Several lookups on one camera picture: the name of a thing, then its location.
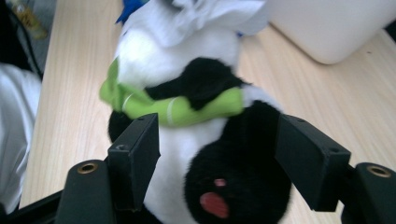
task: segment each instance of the wooden table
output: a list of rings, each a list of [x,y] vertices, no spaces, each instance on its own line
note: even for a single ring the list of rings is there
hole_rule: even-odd
[[[58,0],[21,206],[64,187],[67,171],[102,160],[110,113],[98,97],[120,33],[121,1]],[[396,170],[396,45],[385,32],[335,65],[316,63],[274,27],[244,37],[238,75],[269,91],[352,152]],[[283,223],[340,223],[293,194]]]

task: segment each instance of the white cloth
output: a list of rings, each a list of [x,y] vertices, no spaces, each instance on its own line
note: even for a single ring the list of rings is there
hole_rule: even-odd
[[[254,35],[267,25],[264,0],[150,0],[125,22],[171,47],[207,26]]]
[[[21,197],[40,90],[37,75],[0,63],[0,203],[8,214]]]

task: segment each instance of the white fur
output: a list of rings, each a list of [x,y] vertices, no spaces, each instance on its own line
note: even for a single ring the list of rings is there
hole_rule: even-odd
[[[260,88],[244,85],[244,106],[259,100],[277,109],[280,105]],[[160,126],[161,157],[148,186],[145,206],[165,224],[196,223],[184,200],[184,177],[190,162],[205,145],[219,139],[227,119],[212,119],[182,128]]]
[[[225,28],[205,27],[169,48],[161,47],[147,32],[131,28],[120,38],[116,51],[118,79],[143,89],[180,76],[184,67],[197,57],[218,59],[235,70],[238,55],[238,37]]]

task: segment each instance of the panda plush toy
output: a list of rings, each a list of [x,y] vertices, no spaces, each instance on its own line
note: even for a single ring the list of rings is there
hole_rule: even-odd
[[[229,23],[254,23],[262,19],[263,6],[151,0],[125,22],[100,91],[114,109],[109,135],[114,142],[133,119],[158,113],[161,153],[145,206],[131,223],[277,223],[283,217],[291,183],[275,160],[281,108],[235,75],[235,30],[254,29]],[[195,20],[185,21],[195,28],[183,38],[162,38],[186,29],[183,24],[168,24],[169,35],[158,33],[161,27],[150,29],[156,24],[148,21],[151,15],[175,22],[193,14],[186,12],[191,9]],[[203,14],[206,20],[199,21]]]

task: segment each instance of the brass screw hole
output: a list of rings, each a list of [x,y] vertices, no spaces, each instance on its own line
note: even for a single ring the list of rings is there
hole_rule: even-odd
[[[79,174],[85,175],[85,174],[89,174],[93,171],[95,171],[98,168],[98,165],[96,163],[90,162],[90,163],[86,163],[81,165],[80,167],[78,167],[77,172]]]
[[[390,171],[375,165],[368,166],[367,170],[373,175],[377,175],[384,178],[390,178],[392,176]]]

